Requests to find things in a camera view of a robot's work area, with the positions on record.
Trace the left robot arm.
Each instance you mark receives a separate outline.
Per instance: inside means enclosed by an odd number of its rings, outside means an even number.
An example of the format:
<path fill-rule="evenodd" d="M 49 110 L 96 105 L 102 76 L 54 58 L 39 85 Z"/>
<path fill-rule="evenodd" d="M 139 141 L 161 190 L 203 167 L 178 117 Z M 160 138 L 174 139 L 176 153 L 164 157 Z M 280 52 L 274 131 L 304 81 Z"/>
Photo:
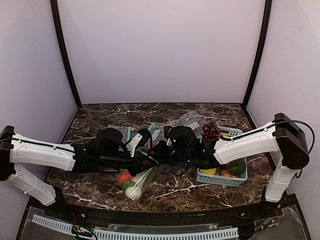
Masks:
<path fill-rule="evenodd" d="M 24 137 L 7 125 L 0 133 L 0 180 L 50 206 L 63 200 L 61 190 L 40 180 L 24 164 L 81 174 L 113 168 L 128 170 L 132 176 L 157 165 L 150 151 L 138 151 L 152 141 L 148 129 L 143 128 L 126 143 L 122 139 L 118 129 L 106 128 L 86 144 L 57 144 Z"/>

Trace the green white bok choy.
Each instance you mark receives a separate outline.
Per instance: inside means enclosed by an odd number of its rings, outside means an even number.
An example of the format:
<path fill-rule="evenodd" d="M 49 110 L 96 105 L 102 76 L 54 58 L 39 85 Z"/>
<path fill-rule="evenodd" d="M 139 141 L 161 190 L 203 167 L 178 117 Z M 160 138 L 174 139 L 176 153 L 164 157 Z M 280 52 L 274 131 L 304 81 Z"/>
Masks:
<path fill-rule="evenodd" d="M 124 189 L 127 198 L 136 201 L 139 200 L 144 193 L 146 182 L 147 178 L 145 176 L 137 175 L 132 180 L 121 183 L 121 187 Z"/>

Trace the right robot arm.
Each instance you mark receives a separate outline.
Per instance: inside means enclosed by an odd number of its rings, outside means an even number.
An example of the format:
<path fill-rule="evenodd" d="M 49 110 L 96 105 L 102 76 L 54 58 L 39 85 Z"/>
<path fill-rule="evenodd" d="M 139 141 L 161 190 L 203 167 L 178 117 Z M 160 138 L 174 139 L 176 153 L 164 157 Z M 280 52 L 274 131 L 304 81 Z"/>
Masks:
<path fill-rule="evenodd" d="M 305 132 L 309 125 L 277 113 L 274 120 L 251 131 L 201 142 L 190 127 L 179 125 L 164 128 L 165 139 L 152 150 L 151 156 L 168 165 L 189 163 L 208 170 L 232 161 L 268 152 L 280 152 L 281 159 L 265 188 L 267 202 L 277 203 L 298 171 L 310 162 L 313 145 L 308 145 Z"/>

